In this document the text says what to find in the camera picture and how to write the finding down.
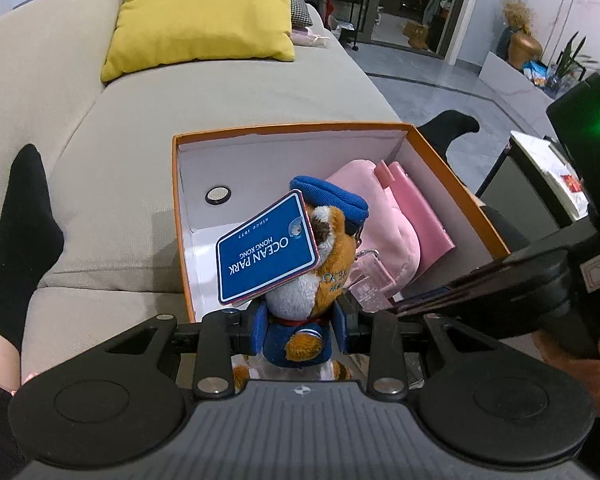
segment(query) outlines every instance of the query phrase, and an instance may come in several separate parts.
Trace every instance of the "beige sofa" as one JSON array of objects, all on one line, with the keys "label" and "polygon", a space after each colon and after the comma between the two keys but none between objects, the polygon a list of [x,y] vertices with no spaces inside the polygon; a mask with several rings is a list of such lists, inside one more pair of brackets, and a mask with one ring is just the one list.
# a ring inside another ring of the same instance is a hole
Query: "beige sofa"
[{"label": "beige sofa", "polygon": [[29,305],[23,378],[156,313],[186,320],[171,193],[175,134],[398,120],[313,9],[329,47],[296,47],[293,63],[183,63],[105,87],[100,69],[121,2],[34,0],[0,18],[0,208],[10,164],[32,142],[65,237]]}]

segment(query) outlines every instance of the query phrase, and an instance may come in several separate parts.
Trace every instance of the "metal ring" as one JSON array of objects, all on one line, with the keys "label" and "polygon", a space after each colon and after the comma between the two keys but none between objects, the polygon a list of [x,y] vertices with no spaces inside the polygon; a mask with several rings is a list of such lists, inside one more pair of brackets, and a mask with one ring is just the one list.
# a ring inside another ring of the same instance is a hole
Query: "metal ring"
[{"label": "metal ring", "polygon": [[205,194],[205,201],[209,205],[221,205],[231,198],[231,189],[227,186],[213,186]]}]

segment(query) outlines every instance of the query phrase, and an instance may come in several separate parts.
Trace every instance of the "hand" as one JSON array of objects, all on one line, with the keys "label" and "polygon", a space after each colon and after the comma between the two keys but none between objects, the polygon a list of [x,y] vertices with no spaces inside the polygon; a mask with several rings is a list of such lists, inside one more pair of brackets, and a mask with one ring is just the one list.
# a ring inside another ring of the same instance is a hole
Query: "hand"
[{"label": "hand", "polygon": [[600,360],[581,359],[568,353],[544,330],[535,332],[532,337],[545,362],[568,373],[589,389],[596,414],[600,416]]}]

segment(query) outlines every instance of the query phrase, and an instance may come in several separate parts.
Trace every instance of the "doorway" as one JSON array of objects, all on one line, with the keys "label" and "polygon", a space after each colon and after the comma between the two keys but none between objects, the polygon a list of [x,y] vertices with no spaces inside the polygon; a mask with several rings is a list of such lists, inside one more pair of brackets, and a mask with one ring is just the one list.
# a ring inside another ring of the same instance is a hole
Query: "doorway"
[{"label": "doorway", "polygon": [[444,57],[464,0],[369,0],[361,41]]}]

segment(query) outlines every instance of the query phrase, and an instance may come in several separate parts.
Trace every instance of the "ocean park tag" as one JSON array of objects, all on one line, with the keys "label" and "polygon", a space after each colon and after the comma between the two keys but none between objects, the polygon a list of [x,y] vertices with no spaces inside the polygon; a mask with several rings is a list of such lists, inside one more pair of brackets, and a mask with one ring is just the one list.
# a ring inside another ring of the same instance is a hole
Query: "ocean park tag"
[{"label": "ocean park tag", "polygon": [[216,244],[218,300],[254,298],[317,267],[314,234],[297,189]]}]

